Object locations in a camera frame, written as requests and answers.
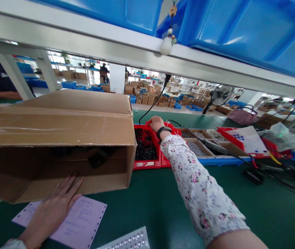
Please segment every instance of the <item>electric fan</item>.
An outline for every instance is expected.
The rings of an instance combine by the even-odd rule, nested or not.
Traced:
[[[211,95],[211,101],[205,107],[203,114],[206,114],[207,110],[211,105],[220,106],[225,104],[233,94],[234,88],[232,86],[219,85],[216,89],[214,89]]]

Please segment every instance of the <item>yellow wire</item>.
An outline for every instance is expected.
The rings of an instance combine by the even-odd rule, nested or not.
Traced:
[[[282,165],[282,163],[280,163],[273,155],[272,155],[272,153],[269,151],[268,152],[269,153],[269,155],[270,155],[270,157],[272,158],[272,160],[274,161],[274,162],[276,162],[277,164],[279,164],[279,165]]]

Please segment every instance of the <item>hand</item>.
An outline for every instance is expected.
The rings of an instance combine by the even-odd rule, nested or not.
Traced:
[[[25,231],[18,238],[27,249],[35,249],[52,235],[62,224],[69,210],[82,194],[76,194],[84,177],[71,188],[76,175],[68,176],[42,203],[37,207]]]
[[[164,121],[159,116],[154,116],[150,119],[150,126],[153,131],[157,132],[161,127],[164,126]]]

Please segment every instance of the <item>paper document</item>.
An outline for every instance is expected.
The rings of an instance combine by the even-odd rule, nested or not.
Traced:
[[[30,202],[13,222],[26,227],[41,202]],[[50,238],[74,249],[90,248],[107,205],[81,196],[59,229]]]
[[[264,143],[253,126],[226,131],[244,144],[246,153],[268,153]]]

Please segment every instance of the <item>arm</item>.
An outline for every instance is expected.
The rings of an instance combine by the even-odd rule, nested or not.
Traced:
[[[163,121],[151,119],[158,131]],[[162,131],[161,150],[169,159],[191,220],[208,249],[266,249],[245,224],[245,217],[179,136]]]
[[[18,92],[0,92],[0,99],[17,99],[21,100],[22,97]]]
[[[68,176],[51,196],[39,204],[30,223],[18,239],[9,240],[1,249],[36,249],[62,224],[82,194],[76,194],[84,177],[73,185],[76,175]]]

